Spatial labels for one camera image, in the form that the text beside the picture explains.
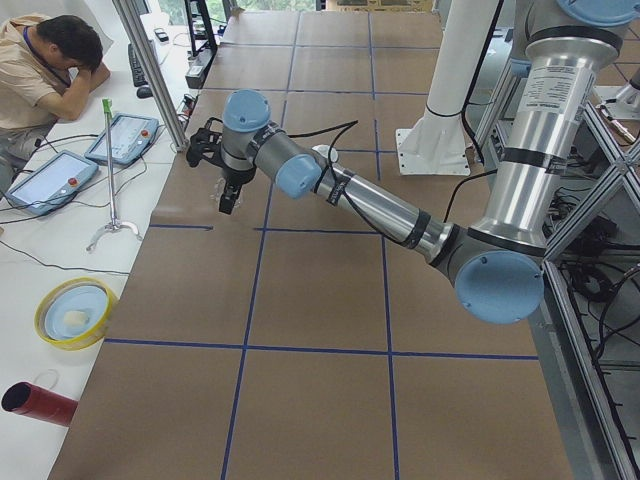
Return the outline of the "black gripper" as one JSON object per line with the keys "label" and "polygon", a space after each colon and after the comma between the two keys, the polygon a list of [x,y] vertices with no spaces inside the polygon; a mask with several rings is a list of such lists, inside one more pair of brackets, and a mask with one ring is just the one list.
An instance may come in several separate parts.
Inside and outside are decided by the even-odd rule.
{"label": "black gripper", "polygon": [[224,169],[225,187],[219,198],[218,210],[226,215],[231,215],[236,204],[236,196],[240,195],[242,187],[250,183],[254,177],[254,168],[247,170]]}

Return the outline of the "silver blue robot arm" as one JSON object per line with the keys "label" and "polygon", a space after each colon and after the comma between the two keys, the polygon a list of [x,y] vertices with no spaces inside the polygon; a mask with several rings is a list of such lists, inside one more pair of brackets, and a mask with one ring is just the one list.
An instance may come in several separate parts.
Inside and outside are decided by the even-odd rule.
{"label": "silver blue robot arm", "polygon": [[635,1],[517,3],[510,66],[526,83],[485,213],[469,227],[442,222],[329,154],[300,146],[254,90],[232,93],[224,107],[220,208],[230,212],[241,186],[262,171],[287,196],[316,193],[420,253],[475,317],[496,324],[524,319],[544,295],[542,226],[596,76],[618,57],[638,16]]}

